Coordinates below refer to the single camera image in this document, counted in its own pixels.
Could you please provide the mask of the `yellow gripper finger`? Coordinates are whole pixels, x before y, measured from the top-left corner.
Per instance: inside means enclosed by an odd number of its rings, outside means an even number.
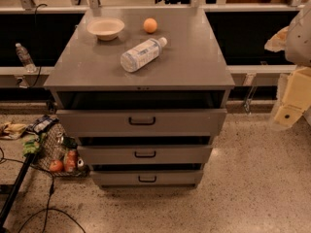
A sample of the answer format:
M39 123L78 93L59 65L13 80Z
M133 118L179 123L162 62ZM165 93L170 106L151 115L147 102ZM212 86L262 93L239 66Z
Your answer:
M274 121L284 127L292 127L302 117L302 111L292 107L280 106Z

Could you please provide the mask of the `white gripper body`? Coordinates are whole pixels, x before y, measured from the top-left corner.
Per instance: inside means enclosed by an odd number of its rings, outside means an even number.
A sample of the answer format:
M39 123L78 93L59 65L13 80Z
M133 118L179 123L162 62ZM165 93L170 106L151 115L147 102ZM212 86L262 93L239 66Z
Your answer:
M311 68L303 67L291 72L282 105L301 112L311 106Z

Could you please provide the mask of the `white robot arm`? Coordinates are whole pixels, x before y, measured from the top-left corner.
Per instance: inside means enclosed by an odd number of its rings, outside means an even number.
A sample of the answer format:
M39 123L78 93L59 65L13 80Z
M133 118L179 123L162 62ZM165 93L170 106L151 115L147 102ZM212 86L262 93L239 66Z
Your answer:
M290 23L285 56L297 68L287 77L273 122L290 128L311 106L311 2Z

